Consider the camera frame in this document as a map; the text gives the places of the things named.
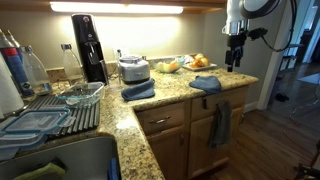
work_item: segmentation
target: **dish towel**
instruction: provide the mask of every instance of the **dish towel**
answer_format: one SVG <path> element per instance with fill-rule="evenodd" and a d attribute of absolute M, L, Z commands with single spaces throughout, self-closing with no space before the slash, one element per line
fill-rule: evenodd
<path fill-rule="evenodd" d="M 211 125 L 209 147 L 219 147 L 230 141 L 232 106 L 229 101 L 217 104 L 217 114 Z"/>
<path fill-rule="evenodd" d="M 189 83 L 189 86 L 204 90 L 208 94 L 221 92 L 221 84 L 215 76 L 196 76 L 196 79 Z"/>
<path fill-rule="evenodd" d="M 141 84 L 129 87 L 121 91 L 123 99 L 133 101 L 153 97 L 154 93 L 154 80 L 143 82 Z"/>

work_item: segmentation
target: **under-cabinet light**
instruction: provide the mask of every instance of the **under-cabinet light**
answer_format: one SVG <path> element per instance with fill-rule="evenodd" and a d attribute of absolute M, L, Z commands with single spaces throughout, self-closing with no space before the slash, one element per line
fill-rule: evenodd
<path fill-rule="evenodd" d="M 96 13 L 143 13 L 143 14 L 181 14 L 180 6 L 50 2 L 51 9 L 57 12 L 96 12 Z"/>

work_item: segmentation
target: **granite countertop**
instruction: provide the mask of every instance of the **granite countertop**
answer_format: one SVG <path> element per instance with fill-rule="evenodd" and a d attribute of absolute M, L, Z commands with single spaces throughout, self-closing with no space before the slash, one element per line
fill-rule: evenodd
<path fill-rule="evenodd" d="M 189 87 L 189 82 L 196 76 L 208 75 L 219 79 L 223 91 L 258 81 L 255 77 L 229 73 L 224 69 L 202 72 L 180 69 L 173 74 L 151 70 L 151 78 L 155 80 L 154 97 L 127 102 L 121 97 L 120 90 L 113 91 L 106 86 L 105 96 L 100 101 L 100 125 L 97 130 L 48 142 L 45 148 L 97 135 L 111 135 L 117 141 L 122 179 L 164 179 L 135 111 L 203 96 L 206 93 Z M 129 86 L 122 84 L 122 89 L 127 87 Z"/>

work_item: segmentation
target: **rice cooker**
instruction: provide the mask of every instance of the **rice cooker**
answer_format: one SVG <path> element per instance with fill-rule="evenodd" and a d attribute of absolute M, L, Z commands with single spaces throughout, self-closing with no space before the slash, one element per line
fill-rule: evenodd
<path fill-rule="evenodd" d="M 149 63 L 141 56 L 122 56 L 119 64 L 122 80 L 126 84 L 137 84 L 150 79 Z"/>

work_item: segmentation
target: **wooden floor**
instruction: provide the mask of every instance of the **wooden floor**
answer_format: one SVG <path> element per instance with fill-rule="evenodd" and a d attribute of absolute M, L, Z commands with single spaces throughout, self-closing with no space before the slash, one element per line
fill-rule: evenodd
<path fill-rule="evenodd" d="M 293 179 L 298 163 L 310 165 L 320 139 L 320 102 L 303 106 L 315 101 L 317 86 L 296 79 L 318 72 L 320 64 L 301 65 L 287 73 L 279 91 L 290 100 L 274 101 L 265 111 L 245 113 L 239 133 L 231 143 L 228 165 L 198 179 Z M 303 108 L 290 119 L 296 107 Z"/>

